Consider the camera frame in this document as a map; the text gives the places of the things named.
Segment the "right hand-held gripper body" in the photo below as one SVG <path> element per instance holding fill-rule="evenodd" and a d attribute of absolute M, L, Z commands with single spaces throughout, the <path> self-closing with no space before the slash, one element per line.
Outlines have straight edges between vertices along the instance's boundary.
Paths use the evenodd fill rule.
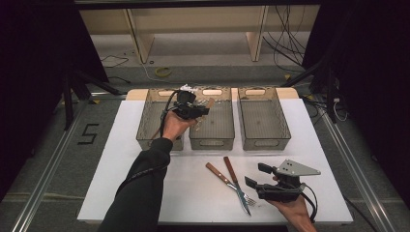
<path fill-rule="evenodd" d="M 273 175 L 278 178 L 278 183 L 275 186 L 258 184 L 256 193 L 260 199 L 283 203 L 295 201 L 305 188 L 300 177 L 321 174 L 319 170 L 291 159 L 286 159 L 279 167 L 275 166 L 275 168 L 277 171 Z"/>

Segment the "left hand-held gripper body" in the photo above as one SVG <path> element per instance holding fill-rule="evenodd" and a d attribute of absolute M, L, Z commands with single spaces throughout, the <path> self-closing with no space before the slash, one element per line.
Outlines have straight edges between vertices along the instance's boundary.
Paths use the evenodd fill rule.
<path fill-rule="evenodd" d="M 182 86 L 177 91 L 177 101 L 174 102 L 173 111 L 183 119 L 197 118 L 198 108 L 193 104 L 195 99 L 194 90 L 188 84 Z"/>

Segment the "clear spoon with wooden handle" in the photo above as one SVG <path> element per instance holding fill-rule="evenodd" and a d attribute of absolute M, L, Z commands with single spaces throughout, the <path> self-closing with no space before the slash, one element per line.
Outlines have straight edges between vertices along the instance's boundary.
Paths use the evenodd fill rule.
<path fill-rule="evenodd" d="M 213 107 L 213 105 L 215 104 L 215 99 L 210 98 L 208 100 L 208 103 L 206 105 L 206 108 L 211 109 Z M 202 115 L 201 117 L 199 117 L 196 121 L 197 123 L 193 126 L 193 129 L 195 131 L 199 131 L 200 127 L 201 127 L 201 123 L 206 119 L 206 115 Z"/>

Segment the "grey translucent plastic bin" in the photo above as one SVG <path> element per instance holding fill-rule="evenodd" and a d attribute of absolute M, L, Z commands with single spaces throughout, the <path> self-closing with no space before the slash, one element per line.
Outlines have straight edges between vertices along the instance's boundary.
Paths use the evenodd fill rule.
<path fill-rule="evenodd" d="M 291 139 L 276 87 L 238 89 L 238 113 L 245 151 L 283 151 Z"/>
<path fill-rule="evenodd" d="M 142 150 L 151 147 L 153 139 L 151 137 L 161 126 L 162 112 L 171 97 L 171 89 L 149 89 L 144 103 L 136 140 Z"/>
<path fill-rule="evenodd" d="M 235 138 L 232 94 L 229 87 L 201 86 L 197 88 L 195 103 L 206 106 L 210 98 L 215 104 L 199 131 L 190 129 L 190 146 L 193 150 L 232 150 Z"/>

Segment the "knife with wooden handle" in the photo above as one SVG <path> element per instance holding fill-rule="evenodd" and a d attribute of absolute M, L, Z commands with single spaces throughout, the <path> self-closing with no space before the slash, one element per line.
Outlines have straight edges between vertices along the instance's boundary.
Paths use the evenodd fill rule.
<path fill-rule="evenodd" d="M 228 169 L 228 172 L 229 172 L 229 174 L 230 174 L 230 176 L 231 176 L 231 179 L 232 179 L 232 181 L 233 181 L 233 183 L 234 183 L 234 185 L 235 185 L 235 187 L 236 187 L 238 197 L 239 197 L 239 199 L 241 200 L 241 204 L 242 204 L 242 206 L 243 206 L 245 212 L 246 212 L 249 216 L 251 216 L 247 199 L 245 198 L 245 194 L 242 192 L 242 190 L 241 190 L 241 188 L 240 188 L 240 186 L 239 186 L 239 183 L 238 183 L 236 174 L 235 174 L 235 172 L 234 172 L 233 166 L 232 166 L 232 164 L 231 164 L 231 162 L 230 162 L 230 159 L 229 159 L 229 157 L 223 157 L 223 160 L 224 160 L 224 163 L 225 163 L 225 165 L 226 165 L 226 167 L 227 167 L 227 169 Z"/>

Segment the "fork with wooden handle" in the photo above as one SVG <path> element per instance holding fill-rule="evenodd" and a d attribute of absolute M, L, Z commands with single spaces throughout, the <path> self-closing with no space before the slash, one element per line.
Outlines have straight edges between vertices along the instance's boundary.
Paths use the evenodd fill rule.
<path fill-rule="evenodd" d="M 237 190 L 237 188 L 225 176 L 223 176 L 210 162 L 207 162 L 205 166 L 213 174 L 215 174 L 218 178 L 220 178 L 225 184 L 227 184 L 230 188 L 234 189 L 235 191 Z M 256 204 L 256 201 L 248 197 L 245 193 L 244 193 L 244 198 L 246 199 L 246 202 L 248 205 L 254 206 Z"/>

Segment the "person's right hand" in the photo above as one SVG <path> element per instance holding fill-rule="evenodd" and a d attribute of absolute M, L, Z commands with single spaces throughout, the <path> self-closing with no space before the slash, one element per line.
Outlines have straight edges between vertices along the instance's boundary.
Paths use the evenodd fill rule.
<path fill-rule="evenodd" d="M 274 200 L 268 200 L 268 203 L 275 206 L 298 232 L 317 232 L 310 221 L 306 201 L 302 195 L 288 203 Z"/>

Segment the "person's left hand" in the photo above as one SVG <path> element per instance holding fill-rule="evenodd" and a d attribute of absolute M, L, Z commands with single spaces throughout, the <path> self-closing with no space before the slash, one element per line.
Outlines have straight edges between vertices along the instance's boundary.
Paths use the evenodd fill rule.
<path fill-rule="evenodd" d="M 195 119 L 185 120 L 180 118 L 175 112 L 169 111 L 164 120 L 162 137 L 174 142 L 187 128 L 196 124 L 197 121 Z"/>

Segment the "white table cover sheet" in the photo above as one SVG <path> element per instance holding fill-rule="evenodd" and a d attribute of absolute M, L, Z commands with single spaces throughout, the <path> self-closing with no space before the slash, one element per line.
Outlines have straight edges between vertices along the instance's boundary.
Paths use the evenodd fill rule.
<path fill-rule="evenodd" d="M 244 181 L 248 176 L 260 184 L 271 184 L 272 176 L 259 171 L 257 164 L 279 166 L 284 160 L 294 160 L 320 172 L 301 179 L 308 185 L 306 195 L 318 201 L 316 223 L 340 225 L 353 221 L 305 105 L 299 99 L 285 99 L 280 103 L 291 131 L 291 139 L 282 151 L 244 151 L 240 128 L 236 127 L 231 151 L 194 151 L 186 139 L 184 149 L 171 154 L 164 180 L 161 224 L 284 223 L 281 213 L 259 199 L 255 190 L 247 187 Z M 99 223 L 104 218 L 117 188 L 141 151 L 136 132 L 143 106 L 143 101 L 121 102 L 78 220 Z M 210 162 L 227 175 L 225 156 L 229 157 L 242 190 L 256 201 L 249 214 L 243 210 L 236 192 L 206 167 Z"/>

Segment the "beige wooden table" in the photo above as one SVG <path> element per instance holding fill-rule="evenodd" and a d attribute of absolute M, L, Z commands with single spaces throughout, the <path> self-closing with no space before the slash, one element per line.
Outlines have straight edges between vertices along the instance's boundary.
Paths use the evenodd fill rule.
<path fill-rule="evenodd" d="M 312 29 L 318 5 L 82 10 L 91 35 L 129 35 L 145 63 L 157 34 L 244 32 L 250 59 L 259 60 L 264 32 Z"/>

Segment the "black tripod stand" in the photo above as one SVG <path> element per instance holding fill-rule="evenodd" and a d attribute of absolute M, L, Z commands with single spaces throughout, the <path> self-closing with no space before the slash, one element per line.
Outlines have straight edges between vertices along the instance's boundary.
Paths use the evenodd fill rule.
<path fill-rule="evenodd" d="M 333 76 L 331 65 L 327 61 L 319 61 L 296 77 L 287 80 L 282 84 L 282 87 L 291 87 L 309 76 L 313 77 L 313 80 L 309 85 L 309 90 L 312 94 L 326 94 L 326 113 L 332 122 L 335 123 L 337 121 L 337 114 L 334 110 L 336 78 Z"/>
<path fill-rule="evenodd" d="M 92 77 L 86 72 L 72 68 L 63 77 L 63 97 L 66 112 L 66 126 L 67 130 L 73 123 L 73 99 L 72 91 L 82 101 L 88 101 L 91 98 L 91 92 L 86 86 L 87 83 L 94 84 L 97 87 L 107 91 L 114 96 L 126 95 L 126 92 L 115 89 L 108 84 Z"/>

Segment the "black curtain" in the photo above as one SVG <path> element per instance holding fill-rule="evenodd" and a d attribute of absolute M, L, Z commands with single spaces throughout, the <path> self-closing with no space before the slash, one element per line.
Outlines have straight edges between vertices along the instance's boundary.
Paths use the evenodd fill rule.
<path fill-rule="evenodd" d="M 108 80 L 74 0 L 0 0 L 0 201 L 42 136 L 70 68 Z"/>
<path fill-rule="evenodd" d="M 410 209 L 410 0 L 318 0 L 303 66 L 331 60 L 338 92 Z"/>

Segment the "aluminium frame rail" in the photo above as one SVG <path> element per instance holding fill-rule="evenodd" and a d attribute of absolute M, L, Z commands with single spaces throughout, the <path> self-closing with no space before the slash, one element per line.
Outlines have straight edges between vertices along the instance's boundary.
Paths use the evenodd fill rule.
<path fill-rule="evenodd" d="M 387 211 L 379 200 L 376 192 L 370 185 L 354 154 L 337 126 L 336 104 L 330 98 L 326 99 L 326 116 L 324 122 L 330 132 L 337 148 L 351 174 L 362 198 L 364 199 L 379 232 L 396 232 L 393 222 L 388 217 Z"/>
<path fill-rule="evenodd" d="M 67 128 L 65 110 L 61 106 L 55 109 L 51 122 L 32 150 L 33 156 L 25 162 L 7 193 L 7 201 L 22 205 L 11 232 L 27 231 L 87 105 L 88 101 L 77 101 L 73 105 L 73 121 Z"/>
<path fill-rule="evenodd" d="M 125 99 L 127 96 L 126 94 L 112 94 L 109 92 L 91 92 L 91 96 L 93 98 L 122 98 Z"/>

